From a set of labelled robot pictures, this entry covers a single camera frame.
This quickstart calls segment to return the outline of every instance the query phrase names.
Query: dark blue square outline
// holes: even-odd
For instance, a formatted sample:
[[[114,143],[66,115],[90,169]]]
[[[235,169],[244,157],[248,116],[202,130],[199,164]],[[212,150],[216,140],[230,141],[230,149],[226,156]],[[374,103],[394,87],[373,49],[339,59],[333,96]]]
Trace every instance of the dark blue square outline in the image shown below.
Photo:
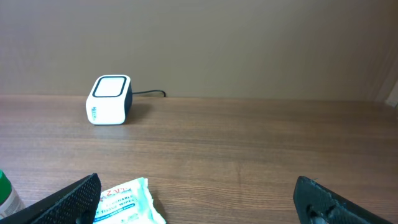
[[[96,95],[95,95],[95,92],[97,91],[97,88],[98,88],[98,86],[100,85],[100,82],[101,82],[101,80],[102,80],[103,78],[124,78],[124,82],[123,82],[123,85],[122,85],[122,90],[120,91],[119,95],[117,95],[117,96],[96,96]],[[122,93],[123,93],[124,84],[126,84],[126,80],[127,80],[127,78],[124,77],[124,76],[104,76],[104,77],[101,77],[101,78],[98,80],[97,85],[95,86],[95,89],[94,89],[94,91],[93,91],[93,96],[94,96],[94,97],[98,97],[98,98],[99,98],[99,97],[118,97],[118,96],[122,95]]]

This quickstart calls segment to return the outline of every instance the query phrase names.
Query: white electronic device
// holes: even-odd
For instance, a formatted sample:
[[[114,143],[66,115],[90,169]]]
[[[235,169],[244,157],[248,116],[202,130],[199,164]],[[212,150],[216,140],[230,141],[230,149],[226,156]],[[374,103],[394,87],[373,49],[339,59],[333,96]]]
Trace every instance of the white electronic device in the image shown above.
[[[127,75],[103,75],[86,101],[87,118],[92,124],[123,124],[132,103],[131,79]]]

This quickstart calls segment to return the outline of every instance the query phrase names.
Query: bottle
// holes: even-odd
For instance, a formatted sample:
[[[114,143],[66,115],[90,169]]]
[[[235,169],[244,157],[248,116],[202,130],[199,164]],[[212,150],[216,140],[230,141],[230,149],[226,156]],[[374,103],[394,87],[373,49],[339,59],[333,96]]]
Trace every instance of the bottle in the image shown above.
[[[16,190],[0,170],[0,220],[25,208]]]

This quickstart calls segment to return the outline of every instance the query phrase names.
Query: green bottle cap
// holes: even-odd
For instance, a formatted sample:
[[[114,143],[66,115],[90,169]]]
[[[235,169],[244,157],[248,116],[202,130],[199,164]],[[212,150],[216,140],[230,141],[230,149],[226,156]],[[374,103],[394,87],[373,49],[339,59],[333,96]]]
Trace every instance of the green bottle cap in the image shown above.
[[[11,182],[7,179],[2,170],[0,170],[0,205],[7,200],[11,191]]]

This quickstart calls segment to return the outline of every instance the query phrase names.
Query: teal packet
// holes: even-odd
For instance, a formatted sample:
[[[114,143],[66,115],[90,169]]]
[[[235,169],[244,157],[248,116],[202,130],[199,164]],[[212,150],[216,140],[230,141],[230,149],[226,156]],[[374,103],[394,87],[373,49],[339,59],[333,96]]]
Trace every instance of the teal packet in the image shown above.
[[[165,224],[156,212],[148,179],[138,178],[101,193],[95,224]]]

